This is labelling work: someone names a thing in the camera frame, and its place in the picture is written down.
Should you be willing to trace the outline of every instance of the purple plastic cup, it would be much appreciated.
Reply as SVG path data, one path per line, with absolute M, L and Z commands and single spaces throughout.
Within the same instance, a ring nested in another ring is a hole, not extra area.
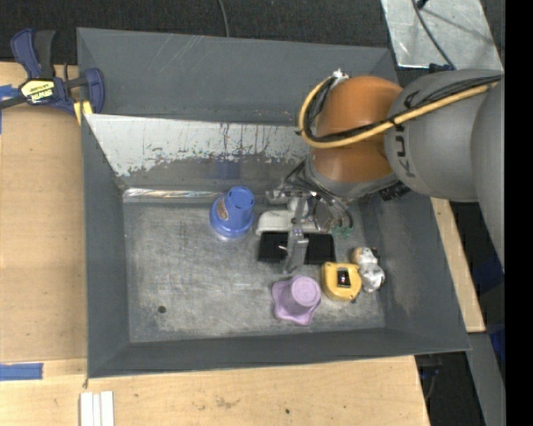
M 274 315 L 307 326 L 312 322 L 315 309 L 322 300 L 318 283 L 307 276 L 293 276 L 273 284 Z

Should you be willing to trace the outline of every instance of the blue plastic cup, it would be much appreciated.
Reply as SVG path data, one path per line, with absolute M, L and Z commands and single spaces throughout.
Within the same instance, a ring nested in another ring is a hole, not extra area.
M 255 196 L 248 187 L 232 187 L 213 202 L 210 210 L 211 226 L 219 235 L 227 238 L 246 234 L 254 220 L 254 204 Z

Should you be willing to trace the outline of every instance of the yellow cable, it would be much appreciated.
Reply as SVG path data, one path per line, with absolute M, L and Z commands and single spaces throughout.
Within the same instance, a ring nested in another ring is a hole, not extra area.
M 401 124 L 408 120 L 422 116 L 424 114 L 428 114 L 430 112 L 433 112 L 434 110 L 440 109 L 441 107 L 448 106 L 462 99 L 471 98 L 481 93 L 484 93 L 498 84 L 498 81 L 495 81 L 495 82 L 488 83 L 485 85 L 479 85 L 477 87 L 472 87 L 468 90 L 455 93 L 446 98 L 437 99 L 436 101 L 433 101 L 432 103 L 427 104 L 425 106 L 419 107 L 417 109 L 407 110 L 406 112 L 403 112 L 402 114 L 398 114 L 393 119 L 385 120 L 378 127 L 373 128 L 372 130 L 367 130 L 365 132 L 362 132 L 350 138 L 332 140 L 330 142 L 319 142 L 317 140 L 312 140 L 311 138 L 309 138 L 306 132 L 304 131 L 306 111 L 307 111 L 308 106 L 310 106 L 310 102 L 312 101 L 316 93 L 318 93 L 318 91 L 323 87 L 323 85 L 329 79 L 330 77 L 318 83 L 318 85 L 316 85 L 314 89 L 310 91 L 310 93 L 308 93 L 308 96 L 306 97 L 306 100 L 304 101 L 304 104 L 302 105 L 302 108 L 300 109 L 300 113 L 298 114 L 298 129 L 300 132 L 300 136 L 306 141 L 307 144 L 309 144 L 310 146 L 313 146 L 314 148 L 336 148 L 339 146 L 348 146 L 356 142 L 360 142 L 361 140 L 370 138 L 372 136 L 375 136 L 376 134 L 389 130 L 390 128 L 393 128 L 393 126 L 397 124 Z

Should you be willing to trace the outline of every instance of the wooden board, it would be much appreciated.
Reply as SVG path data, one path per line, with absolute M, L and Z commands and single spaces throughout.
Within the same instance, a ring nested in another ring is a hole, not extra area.
M 25 77 L 20 65 L 0 63 L 0 85 L 17 86 Z M 0 361 L 82 358 L 83 174 L 76 119 L 50 108 L 6 109 L 0 152 Z
M 0 425 L 73 426 L 82 391 L 113 391 L 118 426 L 430 424 L 415 361 L 402 357 L 95 379 L 86 389 L 76 375 L 3 383 Z
M 460 310 L 468 333 L 486 331 L 480 303 L 473 286 L 472 275 L 465 258 L 464 247 L 456 226 L 452 207 L 444 199 L 432 198 L 434 214 L 446 252 L 446 258 L 454 281 Z

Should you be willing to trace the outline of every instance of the yellow tape measure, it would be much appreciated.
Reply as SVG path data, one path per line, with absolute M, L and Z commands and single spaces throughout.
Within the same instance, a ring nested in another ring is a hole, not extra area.
M 351 302 L 362 289 L 359 265 L 326 262 L 322 265 L 322 289 L 332 300 Z

